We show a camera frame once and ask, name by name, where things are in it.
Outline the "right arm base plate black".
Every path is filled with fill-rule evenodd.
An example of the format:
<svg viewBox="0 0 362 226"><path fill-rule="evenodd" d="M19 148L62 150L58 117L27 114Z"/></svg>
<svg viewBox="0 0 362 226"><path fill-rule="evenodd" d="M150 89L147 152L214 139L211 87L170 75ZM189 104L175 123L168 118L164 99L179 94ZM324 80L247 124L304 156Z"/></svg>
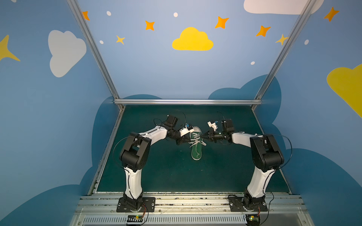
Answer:
<svg viewBox="0 0 362 226"><path fill-rule="evenodd" d="M265 196L253 198L249 196L239 197L236 195L228 196L231 212L267 212L268 207L265 201Z"/></svg>

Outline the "green canvas sneaker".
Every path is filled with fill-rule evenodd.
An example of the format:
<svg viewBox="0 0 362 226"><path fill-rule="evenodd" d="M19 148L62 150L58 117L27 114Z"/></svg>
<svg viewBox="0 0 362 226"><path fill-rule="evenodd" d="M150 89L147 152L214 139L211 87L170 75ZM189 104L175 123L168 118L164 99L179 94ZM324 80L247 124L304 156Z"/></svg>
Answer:
<svg viewBox="0 0 362 226"><path fill-rule="evenodd" d="M194 132L198 132L202 135L201 129L197 126L194 126ZM203 147L203 145L201 145L201 144L191 147L191 157L193 160L198 161L201 159L202 147Z"/></svg>

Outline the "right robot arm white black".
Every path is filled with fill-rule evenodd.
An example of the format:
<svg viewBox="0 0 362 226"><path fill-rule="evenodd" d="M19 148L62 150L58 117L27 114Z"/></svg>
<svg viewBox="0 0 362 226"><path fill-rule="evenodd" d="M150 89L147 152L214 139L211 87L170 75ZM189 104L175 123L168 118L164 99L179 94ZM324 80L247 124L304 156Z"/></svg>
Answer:
<svg viewBox="0 0 362 226"><path fill-rule="evenodd" d="M215 121L209 121L207 125L210 129L203 135L203 139L213 142L226 140L251 149L255 169L251 182L245 190L243 201L249 209L252 205L263 204L265 190L271 177L284 163L284 156L274 135L236 132L231 119L222 121L221 131L218 131Z"/></svg>

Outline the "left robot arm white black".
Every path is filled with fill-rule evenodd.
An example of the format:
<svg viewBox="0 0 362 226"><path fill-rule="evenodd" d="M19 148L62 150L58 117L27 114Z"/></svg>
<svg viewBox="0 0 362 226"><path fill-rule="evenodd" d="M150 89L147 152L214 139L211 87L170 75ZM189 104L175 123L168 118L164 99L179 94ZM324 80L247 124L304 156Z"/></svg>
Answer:
<svg viewBox="0 0 362 226"><path fill-rule="evenodd" d="M178 118L168 115L167 120L160 125L146 132L132 132L127 137L119 155L126 174L126 190L123 195L125 201L133 202L135 205L142 203L141 172L153 144L166 138L175 140L177 145L190 142L189 134L195 131L195 127L187 123L177 130L177 121Z"/></svg>

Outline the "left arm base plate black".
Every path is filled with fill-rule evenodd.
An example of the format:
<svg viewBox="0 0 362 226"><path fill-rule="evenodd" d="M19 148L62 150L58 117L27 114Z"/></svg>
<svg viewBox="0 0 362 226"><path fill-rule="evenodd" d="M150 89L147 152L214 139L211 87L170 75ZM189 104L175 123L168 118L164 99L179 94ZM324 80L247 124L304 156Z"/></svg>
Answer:
<svg viewBox="0 0 362 226"><path fill-rule="evenodd" d="M140 197L132 199L124 196L119 199L117 204L117 212L154 212L155 210L154 197Z"/></svg>

